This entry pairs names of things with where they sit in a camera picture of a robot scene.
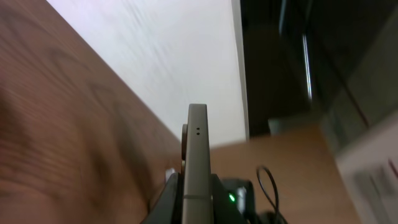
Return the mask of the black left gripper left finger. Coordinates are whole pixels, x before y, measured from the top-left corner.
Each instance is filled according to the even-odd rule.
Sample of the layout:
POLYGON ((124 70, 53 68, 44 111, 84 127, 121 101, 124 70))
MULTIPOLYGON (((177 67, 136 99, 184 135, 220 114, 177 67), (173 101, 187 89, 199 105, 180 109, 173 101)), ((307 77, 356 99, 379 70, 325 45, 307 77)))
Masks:
POLYGON ((160 197, 141 224, 181 224, 183 176, 174 173, 167 181, 160 197))

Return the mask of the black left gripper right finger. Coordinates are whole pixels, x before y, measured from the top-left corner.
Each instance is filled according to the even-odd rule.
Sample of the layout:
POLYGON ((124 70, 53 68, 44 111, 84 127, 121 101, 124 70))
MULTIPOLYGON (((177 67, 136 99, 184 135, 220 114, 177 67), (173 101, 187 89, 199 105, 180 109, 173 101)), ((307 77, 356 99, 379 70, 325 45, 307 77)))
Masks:
POLYGON ((214 224, 247 224, 216 174, 211 174, 214 224))

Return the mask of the white power strip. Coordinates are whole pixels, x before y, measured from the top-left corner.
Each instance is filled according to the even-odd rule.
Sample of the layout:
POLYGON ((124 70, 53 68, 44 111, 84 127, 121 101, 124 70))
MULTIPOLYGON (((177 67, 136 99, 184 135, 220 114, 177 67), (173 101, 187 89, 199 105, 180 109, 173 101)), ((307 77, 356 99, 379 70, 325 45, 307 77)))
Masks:
POLYGON ((361 222, 397 224, 397 113, 346 147, 336 163, 361 222))

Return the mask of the Galaxy smartphone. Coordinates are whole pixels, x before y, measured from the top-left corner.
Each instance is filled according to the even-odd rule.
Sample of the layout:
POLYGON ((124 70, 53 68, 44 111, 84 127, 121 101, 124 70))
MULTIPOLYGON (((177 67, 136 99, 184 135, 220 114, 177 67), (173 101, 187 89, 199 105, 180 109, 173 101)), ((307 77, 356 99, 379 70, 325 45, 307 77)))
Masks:
POLYGON ((205 104, 190 104, 183 190, 183 224, 212 224, 211 166, 205 104))

